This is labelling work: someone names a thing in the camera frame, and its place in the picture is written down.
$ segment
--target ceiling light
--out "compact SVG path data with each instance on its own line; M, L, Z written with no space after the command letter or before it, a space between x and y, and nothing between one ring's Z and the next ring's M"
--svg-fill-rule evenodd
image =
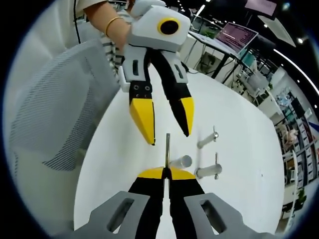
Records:
M283 10L284 11L288 10L289 7L290 7L290 3L289 2L286 2L286 3L283 4Z
M285 58L290 64L292 64L306 79L307 81L310 83L310 85L314 88L315 92L319 95L319 90L318 88L315 86L315 84L313 83L313 81L305 74L305 72L303 72L302 69L300 69L299 66L297 66L292 60L290 60L287 56L285 56L283 53L277 51L276 49L274 49L274 52L276 52L277 54L281 55L283 58Z

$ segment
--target human arm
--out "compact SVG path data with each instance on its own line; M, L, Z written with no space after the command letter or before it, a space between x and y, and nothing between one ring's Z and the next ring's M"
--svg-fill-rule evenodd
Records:
M105 33L110 20L118 17L117 12L107 1L99 2L84 9L85 14L91 24L101 32ZM122 19L114 20L108 27L107 36L115 42L116 46L122 51L126 43L126 36L130 26Z

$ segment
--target gray chair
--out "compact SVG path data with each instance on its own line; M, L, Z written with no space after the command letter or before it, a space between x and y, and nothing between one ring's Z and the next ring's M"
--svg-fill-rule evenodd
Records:
M8 139L8 164L30 212L50 234L73 227L80 167L100 118L119 90L99 39L48 62L27 86Z

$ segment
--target striped shirt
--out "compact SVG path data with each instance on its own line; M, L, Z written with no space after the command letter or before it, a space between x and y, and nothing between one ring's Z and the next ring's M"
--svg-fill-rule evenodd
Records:
M128 24L131 24L134 20L126 10L119 11L118 15ZM120 53L119 48L115 46L115 43L112 42L104 33L101 34L101 42L103 44L105 56L109 60L115 76L117 76L119 67L122 64L123 55Z

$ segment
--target cylindrical metal part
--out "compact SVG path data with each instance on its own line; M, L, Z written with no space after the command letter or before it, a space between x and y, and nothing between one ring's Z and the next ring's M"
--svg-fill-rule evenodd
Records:
M216 139L218 138L218 133L214 132L212 133L210 136L208 136L207 138L203 139L202 141L197 143L197 147L199 149L203 148L205 145L207 145L208 143L212 142L212 141L216 141Z
M170 167L175 167L175 168L188 168L192 164L192 159L189 155L184 155L181 158L178 158L176 160L173 160L169 163Z
M169 167L169 146L170 146L170 134L166 134L166 152L165 152L165 167Z
M198 168L195 172L198 178L203 178L206 176L212 176L215 174L220 174L222 172L222 167L220 164L215 164L206 168Z

